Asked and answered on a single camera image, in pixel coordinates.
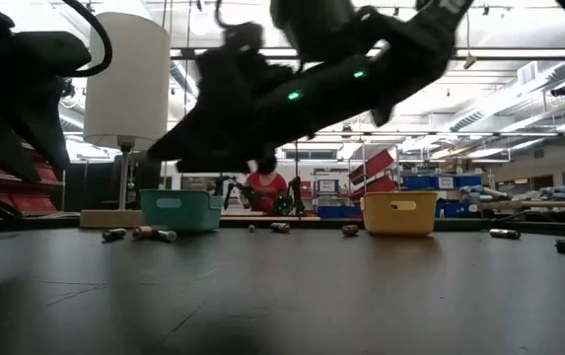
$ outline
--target black cable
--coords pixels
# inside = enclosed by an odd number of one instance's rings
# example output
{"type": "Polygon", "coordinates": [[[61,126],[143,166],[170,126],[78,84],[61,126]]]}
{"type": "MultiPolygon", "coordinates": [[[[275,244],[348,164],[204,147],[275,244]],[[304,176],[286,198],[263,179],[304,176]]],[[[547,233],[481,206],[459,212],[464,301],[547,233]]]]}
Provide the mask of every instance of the black cable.
{"type": "Polygon", "coordinates": [[[111,39],[108,37],[105,28],[98,21],[96,16],[94,16],[94,14],[92,14],[85,6],[83,6],[83,4],[81,4],[77,0],[63,0],[63,2],[74,9],[81,17],[83,17],[83,19],[85,19],[85,21],[87,21],[91,25],[94,30],[96,30],[98,36],[100,36],[101,40],[103,41],[103,46],[105,47],[105,57],[103,58],[102,63],[97,64],[89,69],[77,70],[72,73],[61,73],[61,76],[70,78],[87,78],[102,73],[109,67],[111,61],[113,60],[113,47],[111,45],[111,39]]]}
{"type": "Polygon", "coordinates": [[[214,19],[216,23],[221,27],[223,30],[228,30],[232,26],[228,25],[226,22],[221,19],[221,5],[223,4],[223,0],[216,0],[216,9],[214,10],[214,19]]]}

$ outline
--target laboratory room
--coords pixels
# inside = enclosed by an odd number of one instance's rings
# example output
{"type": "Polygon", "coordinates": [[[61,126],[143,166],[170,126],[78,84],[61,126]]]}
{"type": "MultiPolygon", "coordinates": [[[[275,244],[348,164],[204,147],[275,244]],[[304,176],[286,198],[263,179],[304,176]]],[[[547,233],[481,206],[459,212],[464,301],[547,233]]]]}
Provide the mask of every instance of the laboratory room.
{"type": "Polygon", "coordinates": [[[0,0],[0,354],[565,354],[565,0],[0,0]]]}

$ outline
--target green led light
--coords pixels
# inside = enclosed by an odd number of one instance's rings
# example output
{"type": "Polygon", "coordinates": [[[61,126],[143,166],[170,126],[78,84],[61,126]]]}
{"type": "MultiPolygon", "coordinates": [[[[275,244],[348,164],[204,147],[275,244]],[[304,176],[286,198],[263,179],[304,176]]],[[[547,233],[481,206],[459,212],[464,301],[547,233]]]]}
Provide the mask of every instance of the green led light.
{"type": "Polygon", "coordinates": [[[289,94],[289,100],[296,100],[299,99],[302,94],[299,91],[293,92],[289,94]]]}

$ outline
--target red shirt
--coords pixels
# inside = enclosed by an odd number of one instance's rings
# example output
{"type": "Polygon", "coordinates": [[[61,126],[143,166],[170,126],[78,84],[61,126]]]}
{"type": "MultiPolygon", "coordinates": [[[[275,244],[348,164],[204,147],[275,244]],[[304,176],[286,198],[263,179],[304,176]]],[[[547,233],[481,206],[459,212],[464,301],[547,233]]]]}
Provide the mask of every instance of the red shirt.
{"type": "Polygon", "coordinates": [[[280,193],[286,193],[286,180],[279,174],[275,175],[273,181],[268,185],[263,185],[259,174],[249,174],[247,185],[253,187],[258,197],[258,204],[251,206],[251,211],[269,212],[273,208],[275,197],[280,193]]]}

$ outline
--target yellow plastic bin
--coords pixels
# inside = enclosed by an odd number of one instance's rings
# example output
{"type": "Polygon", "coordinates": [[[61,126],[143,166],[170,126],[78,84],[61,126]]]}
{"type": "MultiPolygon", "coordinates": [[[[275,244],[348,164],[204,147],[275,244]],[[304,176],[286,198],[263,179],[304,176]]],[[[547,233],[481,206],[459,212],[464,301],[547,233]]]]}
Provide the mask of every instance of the yellow plastic bin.
{"type": "Polygon", "coordinates": [[[365,229],[373,235],[427,236],[433,232],[435,192],[369,192],[361,198],[365,229]]]}

